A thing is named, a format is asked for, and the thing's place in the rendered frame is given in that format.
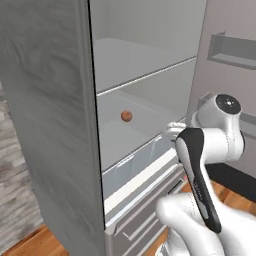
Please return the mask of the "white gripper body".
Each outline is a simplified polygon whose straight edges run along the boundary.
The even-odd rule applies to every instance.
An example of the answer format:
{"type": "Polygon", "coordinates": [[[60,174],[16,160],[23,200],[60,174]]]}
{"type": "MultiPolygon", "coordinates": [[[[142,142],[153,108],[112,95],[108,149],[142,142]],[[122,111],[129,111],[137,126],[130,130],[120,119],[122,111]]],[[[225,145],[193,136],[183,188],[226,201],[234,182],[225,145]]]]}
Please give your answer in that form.
{"type": "Polygon", "coordinates": [[[165,135],[171,140],[175,141],[177,136],[186,128],[185,123],[181,122],[170,122],[165,127],[165,135]]]}

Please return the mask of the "glass fridge shelf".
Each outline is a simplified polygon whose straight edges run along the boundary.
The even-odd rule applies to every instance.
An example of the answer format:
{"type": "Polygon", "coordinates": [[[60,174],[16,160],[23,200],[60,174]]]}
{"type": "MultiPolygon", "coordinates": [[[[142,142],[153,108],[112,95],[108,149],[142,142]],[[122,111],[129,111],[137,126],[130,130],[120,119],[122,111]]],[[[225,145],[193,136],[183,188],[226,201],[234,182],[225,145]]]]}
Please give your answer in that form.
{"type": "Polygon", "coordinates": [[[185,63],[197,55],[198,45],[175,45],[170,50],[131,41],[94,41],[96,93],[107,94],[125,84],[185,63]]]}

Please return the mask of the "grey stainless steel fridge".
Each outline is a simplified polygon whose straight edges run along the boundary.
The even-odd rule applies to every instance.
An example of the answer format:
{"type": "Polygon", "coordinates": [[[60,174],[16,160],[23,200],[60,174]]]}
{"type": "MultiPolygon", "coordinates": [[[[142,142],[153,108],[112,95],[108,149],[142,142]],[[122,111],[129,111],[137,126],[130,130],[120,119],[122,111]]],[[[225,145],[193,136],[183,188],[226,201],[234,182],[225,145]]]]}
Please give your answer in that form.
{"type": "Polygon", "coordinates": [[[70,256],[106,256],[105,230],[179,164],[173,147],[103,196],[107,169],[185,119],[197,57],[98,95],[94,41],[199,47],[206,2],[0,0],[0,84],[43,219],[70,256]]]}

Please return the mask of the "grey fridge door shelf bin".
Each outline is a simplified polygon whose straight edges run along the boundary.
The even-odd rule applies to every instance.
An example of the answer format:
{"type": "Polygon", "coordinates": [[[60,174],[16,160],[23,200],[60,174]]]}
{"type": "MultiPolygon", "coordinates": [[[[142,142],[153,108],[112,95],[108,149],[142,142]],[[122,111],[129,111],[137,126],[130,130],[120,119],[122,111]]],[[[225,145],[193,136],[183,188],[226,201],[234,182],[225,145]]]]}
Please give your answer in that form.
{"type": "Polygon", "coordinates": [[[226,36],[211,36],[207,59],[230,66],[256,70],[256,41],[226,36]]]}

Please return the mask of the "grey freezer drawer front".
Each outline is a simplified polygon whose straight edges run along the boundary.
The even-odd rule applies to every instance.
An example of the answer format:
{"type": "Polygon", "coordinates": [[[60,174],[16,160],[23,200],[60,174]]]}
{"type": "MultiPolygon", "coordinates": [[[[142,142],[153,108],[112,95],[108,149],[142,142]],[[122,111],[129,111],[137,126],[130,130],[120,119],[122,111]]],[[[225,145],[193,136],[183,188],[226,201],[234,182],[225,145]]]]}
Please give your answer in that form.
{"type": "Polygon", "coordinates": [[[136,203],[105,230],[106,256],[142,256],[166,228],[155,213],[159,197],[177,193],[184,184],[180,164],[166,170],[151,183],[136,203]]]}

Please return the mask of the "clear fridge crisper drawer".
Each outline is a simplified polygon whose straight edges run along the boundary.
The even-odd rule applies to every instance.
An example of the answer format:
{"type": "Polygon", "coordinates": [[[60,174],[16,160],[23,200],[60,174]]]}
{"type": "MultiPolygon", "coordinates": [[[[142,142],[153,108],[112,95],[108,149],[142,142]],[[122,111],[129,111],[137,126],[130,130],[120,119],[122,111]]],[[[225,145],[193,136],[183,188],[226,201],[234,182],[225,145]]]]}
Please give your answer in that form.
{"type": "Polygon", "coordinates": [[[107,199],[173,147],[174,143],[168,137],[158,135],[107,169],[102,176],[104,198],[107,199]]]}

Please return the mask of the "grey open fridge door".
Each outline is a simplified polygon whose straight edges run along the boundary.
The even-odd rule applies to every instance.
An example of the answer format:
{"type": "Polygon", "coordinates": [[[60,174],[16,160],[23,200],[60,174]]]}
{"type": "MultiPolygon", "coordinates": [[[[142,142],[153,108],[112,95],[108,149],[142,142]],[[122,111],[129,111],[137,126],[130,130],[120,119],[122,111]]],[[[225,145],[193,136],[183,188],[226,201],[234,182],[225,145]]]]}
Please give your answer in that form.
{"type": "Polygon", "coordinates": [[[256,41],[256,0],[207,0],[187,116],[218,93],[240,102],[244,154],[235,162],[209,165],[207,171],[212,180],[256,202],[256,70],[207,59],[211,36],[222,32],[256,41]]]}

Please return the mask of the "brown round onion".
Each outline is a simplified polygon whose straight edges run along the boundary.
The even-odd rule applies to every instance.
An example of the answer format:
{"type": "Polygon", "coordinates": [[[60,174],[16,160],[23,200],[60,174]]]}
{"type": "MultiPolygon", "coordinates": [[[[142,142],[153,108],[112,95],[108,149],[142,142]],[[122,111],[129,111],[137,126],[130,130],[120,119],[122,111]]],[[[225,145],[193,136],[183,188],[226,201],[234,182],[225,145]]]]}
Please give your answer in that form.
{"type": "Polygon", "coordinates": [[[124,121],[124,122],[130,122],[132,120],[132,112],[131,111],[128,111],[128,110],[124,110],[121,112],[121,119],[124,121]]]}

